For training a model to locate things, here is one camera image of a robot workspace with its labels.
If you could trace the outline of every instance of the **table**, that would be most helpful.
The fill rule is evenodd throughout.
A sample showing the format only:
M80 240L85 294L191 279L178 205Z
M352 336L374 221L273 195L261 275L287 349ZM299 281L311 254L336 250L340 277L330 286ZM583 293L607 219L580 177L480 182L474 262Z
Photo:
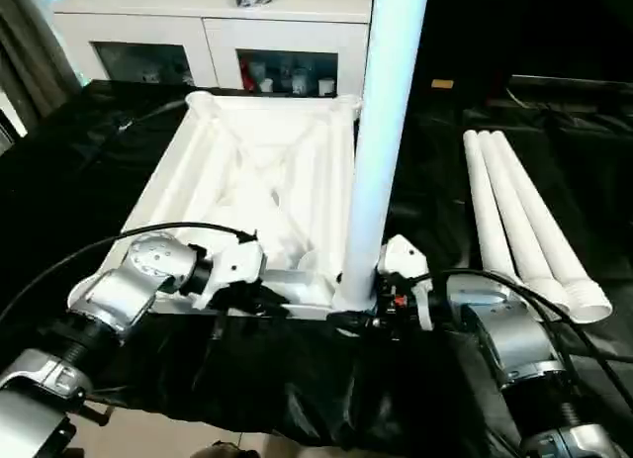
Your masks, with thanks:
M187 87L95 81L0 156L7 302L63 255L117 232L178 127ZM502 129L589 274L614 304L586 330L633 389L633 124L625 116L415 105L407 114L387 235L399 232L431 269L477 265L461 133ZM37 345L38 327L107 248L43 282L0 328L0 367ZM407 341L351 339L326 323L145 318L95 378L96 400L283 433L306 445L393 454L507 456L517 440L474 337L412 331ZM588 403L630 453L633 417L568 331Z

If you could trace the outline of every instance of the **white plastic tray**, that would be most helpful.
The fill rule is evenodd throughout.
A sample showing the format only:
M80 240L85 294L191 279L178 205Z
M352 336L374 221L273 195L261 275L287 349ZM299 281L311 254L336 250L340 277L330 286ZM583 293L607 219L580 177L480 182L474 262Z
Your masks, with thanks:
M342 270L354 169L353 124L360 100L218 97L194 92L189 110L124 229L192 221L257 231L268 257L265 281L296 273L289 300L329 306ZM206 229L172 231L218 252L236 239ZM116 268L118 242L100 271Z

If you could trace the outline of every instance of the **white pipe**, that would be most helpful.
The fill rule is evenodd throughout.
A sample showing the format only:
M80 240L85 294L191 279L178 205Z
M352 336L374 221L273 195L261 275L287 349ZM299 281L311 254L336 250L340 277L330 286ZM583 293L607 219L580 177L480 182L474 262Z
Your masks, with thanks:
M334 307L373 308L400 138L426 0L374 0L343 276Z
M472 130L464 133L464 152L466 153L482 265L485 270L494 271L516 280L512 257L498 215L497 203L486 170L484 156L477 134Z
M552 276L495 141L489 132L480 132L478 139L521 280L527 287L568 313L570 309L567 292Z
M494 132L493 139L507 165L512 185L547 258L547 263L554 277L563 284L568 293L570 317L579 323L605 319L611 314L613 307L604 292L587 275L505 135L502 132Z

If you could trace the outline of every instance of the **glass cabinet door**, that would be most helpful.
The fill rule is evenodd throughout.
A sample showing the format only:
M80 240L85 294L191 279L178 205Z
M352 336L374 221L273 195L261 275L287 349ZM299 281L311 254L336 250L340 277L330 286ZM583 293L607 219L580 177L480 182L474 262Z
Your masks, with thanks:
M218 86L201 19L55 13L53 22L88 81Z
M336 95L338 54L237 49L242 87L304 97Z
M362 94L368 26L209 18L220 87L305 97Z
M112 80L194 85L182 46L111 42L92 46Z

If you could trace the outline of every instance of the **white cabinet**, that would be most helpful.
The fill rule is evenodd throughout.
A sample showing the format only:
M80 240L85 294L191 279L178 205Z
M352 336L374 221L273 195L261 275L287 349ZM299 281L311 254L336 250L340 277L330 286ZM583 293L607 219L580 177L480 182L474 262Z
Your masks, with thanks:
M361 95L372 0L59 0L53 22L87 79Z
M301 71L309 95L324 78L333 78L340 94L362 92L367 25L212 18L205 30L221 87L242 89L242 72L257 79L254 72L263 70L273 91L288 92Z
M201 19L57 13L53 21L88 79L218 85Z

